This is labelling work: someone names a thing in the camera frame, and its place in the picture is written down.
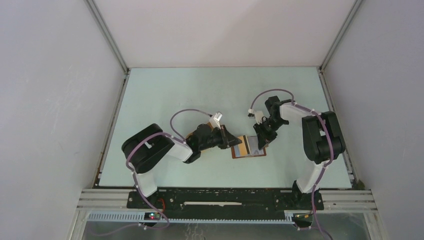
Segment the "brown leather card holder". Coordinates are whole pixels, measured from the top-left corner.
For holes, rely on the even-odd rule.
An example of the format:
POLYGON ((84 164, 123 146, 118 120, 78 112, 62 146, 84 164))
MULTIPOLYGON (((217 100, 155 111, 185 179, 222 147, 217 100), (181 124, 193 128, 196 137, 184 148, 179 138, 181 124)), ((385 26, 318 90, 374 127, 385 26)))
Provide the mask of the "brown leather card holder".
POLYGON ((237 137, 241 143, 231 147, 232 159, 265 157, 266 148, 259 149, 257 136, 242 135, 237 137))

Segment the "orange plastic card tray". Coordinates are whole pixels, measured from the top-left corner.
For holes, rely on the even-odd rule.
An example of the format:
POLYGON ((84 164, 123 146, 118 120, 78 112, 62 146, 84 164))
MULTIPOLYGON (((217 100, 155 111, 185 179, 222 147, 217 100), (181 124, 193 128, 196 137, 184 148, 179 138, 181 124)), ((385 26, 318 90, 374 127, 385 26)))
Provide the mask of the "orange plastic card tray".
POLYGON ((201 152, 215 147, 212 133, 213 129, 211 126, 209 124, 202 123, 186 137, 185 141, 193 153, 201 152))

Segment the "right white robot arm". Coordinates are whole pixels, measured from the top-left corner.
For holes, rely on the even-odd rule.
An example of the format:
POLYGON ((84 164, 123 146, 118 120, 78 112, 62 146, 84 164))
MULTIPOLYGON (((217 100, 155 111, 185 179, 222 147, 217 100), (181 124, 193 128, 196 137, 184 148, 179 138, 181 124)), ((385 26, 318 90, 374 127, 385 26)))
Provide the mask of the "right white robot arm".
POLYGON ((290 201, 295 208, 304 209, 311 202, 310 194, 319 189, 327 167, 346 150, 337 115, 333 111, 309 109, 292 99, 280 100, 277 96, 269 97, 265 106, 269 116, 253 108, 248 110, 248 116, 256 121, 253 129, 259 150, 277 138, 281 126, 301 127, 303 150, 309 163, 304 173, 294 181, 290 201))

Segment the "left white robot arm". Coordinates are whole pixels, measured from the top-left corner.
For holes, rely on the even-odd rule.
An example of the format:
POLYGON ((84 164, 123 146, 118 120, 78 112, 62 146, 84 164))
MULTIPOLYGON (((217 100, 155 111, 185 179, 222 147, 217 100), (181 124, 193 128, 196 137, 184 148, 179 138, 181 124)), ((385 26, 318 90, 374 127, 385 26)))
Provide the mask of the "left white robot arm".
POLYGON ((163 132, 158 124, 153 123, 128 138, 121 150, 135 188, 140 193, 138 201, 145 208, 153 208, 158 202, 158 186, 151 171, 162 158, 173 157, 185 164, 191 164, 205 150, 215 147, 226 150, 241 143, 242 140, 231 134, 225 125, 213 127, 209 123, 203 123, 185 139, 179 139, 163 132))

